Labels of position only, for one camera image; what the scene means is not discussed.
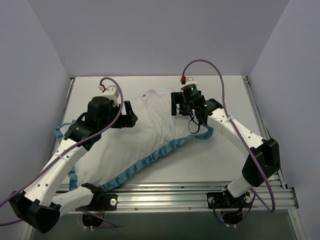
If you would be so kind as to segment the blue houndstooth pillow with pillowcase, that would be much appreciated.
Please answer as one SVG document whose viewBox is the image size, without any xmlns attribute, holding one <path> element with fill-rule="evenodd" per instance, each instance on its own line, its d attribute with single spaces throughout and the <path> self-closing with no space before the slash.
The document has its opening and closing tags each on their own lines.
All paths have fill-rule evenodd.
<svg viewBox="0 0 320 240">
<path fill-rule="evenodd" d="M 171 115 L 170 88 L 151 89 L 130 101 L 138 120 L 132 128 L 110 128 L 69 171 L 69 190 L 89 183 L 110 191 L 144 167 L 192 140 L 208 140 L 214 129 L 189 130 L 189 118 Z"/>
</svg>

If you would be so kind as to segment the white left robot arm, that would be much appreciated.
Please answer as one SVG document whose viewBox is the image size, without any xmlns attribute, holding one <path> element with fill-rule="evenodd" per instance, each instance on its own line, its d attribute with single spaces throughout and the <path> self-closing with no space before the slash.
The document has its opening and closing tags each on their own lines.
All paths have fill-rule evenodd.
<svg viewBox="0 0 320 240">
<path fill-rule="evenodd" d="M 103 132 L 110 128 L 132 128 L 137 120 L 129 101 L 116 104 L 105 96 L 93 97 L 87 111 L 69 126 L 38 178 L 10 195 L 8 201 L 15 215 L 44 234 L 72 210 L 82 206 L 97 209 L 101 191 L 90 183 L 61 196 L 57 196 L 56 191 L 75 164 L 101 139 Z"/>
</svg>

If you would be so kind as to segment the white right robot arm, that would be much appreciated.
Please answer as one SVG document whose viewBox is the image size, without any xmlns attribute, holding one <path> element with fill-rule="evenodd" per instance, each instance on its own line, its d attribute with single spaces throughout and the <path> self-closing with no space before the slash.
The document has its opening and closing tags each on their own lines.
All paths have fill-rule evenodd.
<svg viewBox="0 0 320 240">
<path fill-rule="evenodd" d="M 234 206 L 240 201 L 241 195 L 253 187 L 259 187 L 281 168 L 276 140 L 265 139 L 250 131 L 228 115 L 218 101 L 205 99 L 195 84 L 171 93 L 171 114 L 194 115 L 200 124 L 218 131 L 245 157 L 240 176 L 229 183 L 222 193 L 223 203 L 227 206 Z"/>
</svg>

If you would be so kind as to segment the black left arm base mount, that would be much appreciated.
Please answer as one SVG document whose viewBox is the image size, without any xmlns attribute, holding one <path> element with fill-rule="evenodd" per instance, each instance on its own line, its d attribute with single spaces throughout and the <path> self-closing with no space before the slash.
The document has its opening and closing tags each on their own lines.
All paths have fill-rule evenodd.
<svg viewBox="0 0 320 240">
<path fill-rule="evenodd" d="M 115 211 L 118 205 L 118 195 L 113 193 L 95 194 L 92 198 L 92 209 L 95 211 Z"/>
</svg>

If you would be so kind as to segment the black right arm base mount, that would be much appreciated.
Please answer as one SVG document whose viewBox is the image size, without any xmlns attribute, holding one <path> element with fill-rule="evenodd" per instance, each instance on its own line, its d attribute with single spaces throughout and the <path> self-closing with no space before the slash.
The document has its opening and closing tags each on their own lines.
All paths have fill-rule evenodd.
<svg viewBox="0 0 320 240">
<path fill-rule="evenodd" d="M 248 208 L 252 202 L 249 192 L 233 197 L 228 191 L 207 192 L 207 205 L 210 209 L 241 209 Z"/>
</svg>

